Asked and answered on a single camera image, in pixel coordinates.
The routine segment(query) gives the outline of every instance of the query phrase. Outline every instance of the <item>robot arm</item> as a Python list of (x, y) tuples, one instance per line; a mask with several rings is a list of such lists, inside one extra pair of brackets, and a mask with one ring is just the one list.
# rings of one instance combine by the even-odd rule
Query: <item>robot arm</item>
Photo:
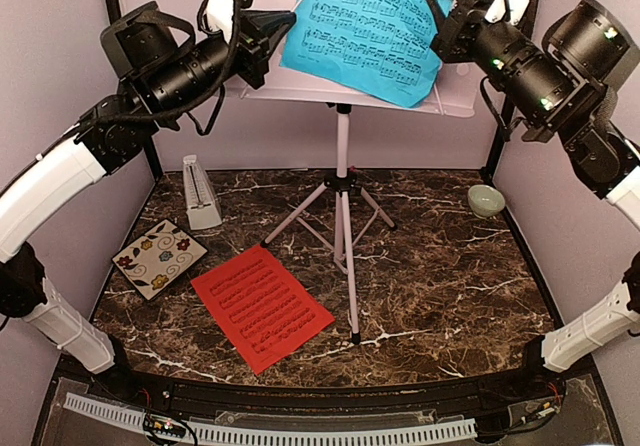
[[(436, 0), (427, 3), (438, 29), (436, 54), (446, 63), (476, 63), (522, 113), (523, 140), (546, 143), (557, 134), (578, 179), (640, 229), (640, 154), (610, 121), (617, 91), (640, 63), (624, 26), (597, 1), (582, 0), (551, 27), (541, 50), (514, 17), (495, 21), (499, 0), (456, 0), (449, 17)], [(508, 138), (513, 127), (501, 126)], [(525, 370), (565, 371), (638, 323), (640, 255), (600, 303), (532, 341)]]
[[(230, 23), (241, 33), (233, 57), (231, 31), (211, 31), (196, 44), (191, 25), (161, 13), (155, 3), (107, 28), (101, 42), (120, 79), (118, 94), (85, 113), (0, 193), (0, 314), (35, 326), (113, 394), (134, 396), (137, 388), (120, 343), (64, 300), (27, 240), (77, 194), (135, 158), (160, 128), (179, 129), (181, 112), (210, 97), (218, 81), (237, 74), (261, 87), (271, 55), (295, 22), (289, 11), (241, 11)], [(181, 29), (189, 39), (178, 46), (169, 28)], [(231, 68), (223, 77), (227, 62)]]

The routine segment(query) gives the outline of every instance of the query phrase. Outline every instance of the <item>musical notation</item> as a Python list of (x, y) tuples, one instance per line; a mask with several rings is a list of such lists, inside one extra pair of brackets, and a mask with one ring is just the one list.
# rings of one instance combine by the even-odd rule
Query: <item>musical notation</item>
[[(392, 101), (401, 105), (419, 102), (419, 87), (426, 94), (435, 79), (429, 44), (436, 28), (425, 0), (307, 0), (298, 18), (285, 66), (385, 99), (417, 98)], [(407, 93), (407, 86), (416, 89)]]
[(331, 314), (259, 246), (193, 281), (256, 374), (333, 322)]

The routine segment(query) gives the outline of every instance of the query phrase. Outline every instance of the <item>small green bowl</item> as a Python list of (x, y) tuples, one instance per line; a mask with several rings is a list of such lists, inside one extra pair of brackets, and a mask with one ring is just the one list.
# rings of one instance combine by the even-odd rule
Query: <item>small green bowl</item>
[(500, 214), (507, 205), (500, 191), (485, 185), (469, 188), (468, 199), (473, 214), (479, 218), (492, 218)]

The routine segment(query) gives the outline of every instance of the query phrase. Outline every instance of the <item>cable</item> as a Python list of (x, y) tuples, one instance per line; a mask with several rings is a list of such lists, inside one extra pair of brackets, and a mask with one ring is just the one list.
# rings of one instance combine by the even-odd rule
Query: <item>cable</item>
[(528, 428), (528, 429), (516, 429), (514, 431), (509, 431), (507, 432), (508, 436), (516, 436), (518, 434), (529, 434), (529, 433), (533, 433), (535, 431), (538, 431), (542, 428), (544, 428), (546, 425), (548, 425), (553, 418), (555, 418), (558, 415), (558, 413), (553, 413), (551, 416), (549, 416), (548, 418), (545, 418), (544, 421), (542, 421), (540, 424), (538, 424), (537, 426), (534, 426), (532, 428)]
[[(121, 398), (118, 398), (115, 394), (113, 394), (111, 391), (109, 391), (109, 389), (104, 384), (102, 384), (102, 382), (100, 380), (98, 380), (95, 376), (92, 377), (91, 379), (98, 386), (100, 386), (105, 393), (107, 393), (109, 396), (111, 396), (111, 398), (114, 399), (115, 401), (118, 401), (119, 403), (122, 403), (122, 404), (126, 404), (127, 406), (131, 406), (132, 408), (140, 408), (141, 407), (139, 404), (135, 404), (135, 403), (132, 403), (130, 401), (125, 401), (125, 400), (123, 400)], [(193, 438), (193, 446), (198, 446), (198, 436), (196, 435), (196, 432), (193, 430), (193, 428), (191, 426), (189, 426), (185, 421), (182, 421), (181, 419), (178, 419), (178, 418), (176, 418), (174, 416), (169, 416), (166, 412), (162, 412), (162, 411), (158, 411), (157, 409), (153, 409), (151, 407), (151, 395), (149, 394), (149, 392), (145, 388), (142, 388), (140, 390), (140, 392), (143, 393), (147, 397), (147, 407), (145, 408), (145, 416), (148, 416), (149, 413), (153, 413), (153, 414), (156, 414), (156, 415), (161, 416), (163, 418), (168, 418), (168, 419), (171, 419), (172, 421), (175, 421), (179, 425), (183, 426), (187, 431), (189, 431), (189, 434)]]
[[(517, 434), (527, 434), (533, 433), (534, 431), (538, 431), (539, 429), (544, 428), (547, 424), (551, 422), (551, 420), (558, 415), (560, 409), (562, 408), (562, 404), (564, 402), (564, 396), (560, 394), (558, 390), (558, 386), (555, 383), (547, 383), (547, 388), (551, 392), (553, 392), (554, 399), (553, 403), (547, 402), (540, 405), (540, 407), (533, 413), (523, 416), (520, 421), (515, 424), (512, 424), (507, 429), (502, 431), (477, 431), (480, 436), (511, 436)], [(502, 397), (501, 394), (495, 393), (496, 396)], [(530, 428), (523, 428), (528, 423), (537, 423), (541, 421), (536, 426)]]
[(220, 115), (220, 111), (222, 110), (222, 106), (224, 105), (224, 98), (227, 95), (227, 89), (223, 86), (220, 86), (220, 96), (218, 96), (218, 102), (216, 103), (216, 107), (213, 109), (211, 113), (211, 117), (209, 118), (209, 122), (207, 123), (207, 127), (204, 131), (202, 128), (196, 128), (198, 134), (200, 136), (208, 136), (213, 132), (213, 128), (216, 125), (216, 121), (218, 120), (218, 116)]
[(207, 21), (207, 8), (209, 7), (209, 0), (202, 0), (200, 3), (200, 7), (198, 8), (198, 12), (196, 13), (196, 23), (198, 24), (198, 31), (206, 34), (207, 36), (212, 36), (215, 34), (211, 31), (211, 26), (209, 26), (209, 22)]
[(508, 396), (506, 394), (501, 394), (498, 393), (496, 391), (491, 391), (489, 389), (479, 389), (478, 392), (482, 393), (482, 394), (490, 394), (498, 399), (501, 399), (503, 401), (509, 401), (509, 402), (520, 402), (523, 401), (525, 398), (523, 396)]
[(9, 316), (7, 316), (6, 318), (4, 318), (4, 321), (2, 322), (2, 324), (0, 324), (0, 333), (4, 330), (4, 328), (7, 327), (7, 324), (9, 324), (9, 320), (11, 318)]
[(127, 123), (150, 123), (154, 121), (164, 121), (164, 120), (172, 120), (178, 119), (183, 114), (192, 111), (197, 108), (201, 104), (203, 104), (206, 100), (208, 100), (213, 94), (220, 89), (223, 83), (227, 80), (231, 69), (233, 67), (236, 53), (238, 51), (239, 43), (240, 43), (240, 13), (241, 13), (241, 5), (242, 0), (233, 0), (233, 28), (231, 33), (231, 40), (229, 44), (229, 51), (227, 53), (227, 57), (222, 66), (222, 70), (218, 75), (217, 79), (213, 82), (207, 90), (202, 93), (196, 99), (190, 101), (189, 103), (180, 106), (178, 108), (163, 111), (161, 113), (153, 113), (153, 114), (115, 114), (113, 116), (105, 116), (102, 118), (93, 119), (88, 122), (89, 126), (94, 126), (97, 124), (113, 124), (118, 122), (127, 122)]
[(485, 86), (487, 81), (489, 81), (489, 76), (485, 76), (484, 78), (482, 78), (482, 81), (480, 81), (480, 95), (482, 96), (484, 103), (487, 105), (487, 108), (489, 108), (489, 111), (493, 115), (494, 119), (498, 123), (498, 127), (504, 135), (507, 131), (507, 125), (504, 122), (504, 119), (502, 119), (502, 116), (500, 116), (500, 113), (498, 113), (496, 107), (493, 105), (493, 101), (491, 101), (489, 93), (487, 93), (487, 88)]
[(224, 105), (224, 98), (226, 94), (227, 89), (224, 87), (224, 85), (220, 86), (218, 102), (216, 103), (216, 107), (211, 113), (211, 117), (209, 118), (209, 122), (207, 123), (207, 127), (205, 129), (202, 129), (202, 125), (200, 124), (200, 121), (198, 121), (198, 118), (196, 118), (191, 112), (187, 113), (187, 116), (189, 116), (189, 119), (196, 127), (196, 132), (200, 136), (209, 136), (213, 132), (213, 128), (216, 125), (216, 121), (218, 120), (218, 116), (220, 115), (220, 111), (222, 110), (222, 106)]

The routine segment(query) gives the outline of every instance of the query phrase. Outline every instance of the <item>white tripod stand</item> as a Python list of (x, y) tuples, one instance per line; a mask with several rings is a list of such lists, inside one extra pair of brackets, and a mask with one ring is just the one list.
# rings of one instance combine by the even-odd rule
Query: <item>white tripod stand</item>
[[(351, 341), (353, 344), (359, 344), (360, 337), (360, 325), (358, 322), (358, 298), (356, 294), (356, 272), (353, 258), (353, 248), (362, 239), (367, 230), (371, 227), (374, 221), (381, 217), (385, 223), (392, 229), (397, 229), (396, 224), (391, 218), (383, 211), (383, 209), (376, 203), (367, 191), (356, 185), (357, 175), (349, 171), (348, 167), (348, 153), (349, 153), (349, 124), (351, 105), (338, 104), (336, 106), (338, 111), (338, 167), (334, 174), (328, 175), (324, 183), (318, 186), (318, 188), (311, 193), (311, 195), (303, 201), (303, 203), (293, 211), (287, 219), (285, 219), (276, 230), (269, 235), (267, 239), (262, 242), (262, 247), (269, 247), (269, 245), (282, 233), (287, 226), (293, 221), (297, 220), (306, 229), (308, 229), (316, 238), (318, 238), (322, 244), (333, 252), (333, 260), (336, 265), (344, 272), (348, 277), (349, 282), (349, 318), (351, 323)], [(300, 218), (300, 215), (311, 206), (316, 199), (318, 199), (327, 189), (332, 189), (336, 193), (336, 226), (335, 226), (335, 242), (332, 246), (324, 236), (316, 231), (309, 223)], [(353, 234), (351, 231), (351, 211), (349, 208), (349, 193), (351, 191), (359, 191), (362, 198), (373, 208), (373, 216), (369, 219), (365, 227), (360, 234), (353, 240)]]

